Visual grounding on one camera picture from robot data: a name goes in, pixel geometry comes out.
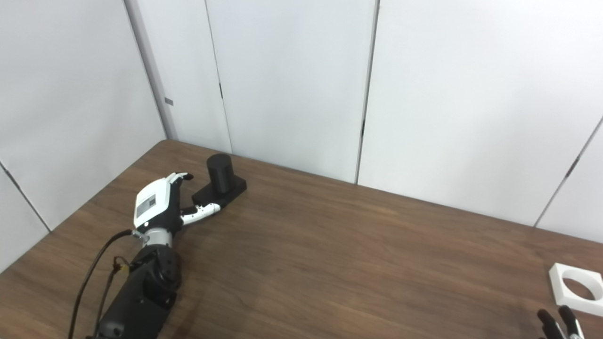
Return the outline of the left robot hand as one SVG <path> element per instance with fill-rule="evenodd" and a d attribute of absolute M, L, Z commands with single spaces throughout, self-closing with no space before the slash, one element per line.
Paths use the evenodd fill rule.
<path fill-rule="evenodd" d="M 181 185 L 193 177 L 188 172 L 173 172 L 145 186 L 136 197 L 133 220 L 136 231 L 146 234 L 151 229 L 164 229 L 176 234 L 183 226 L 217 214 L 221 208 L 214 202 L 187 210 L 180 207 Z"/>

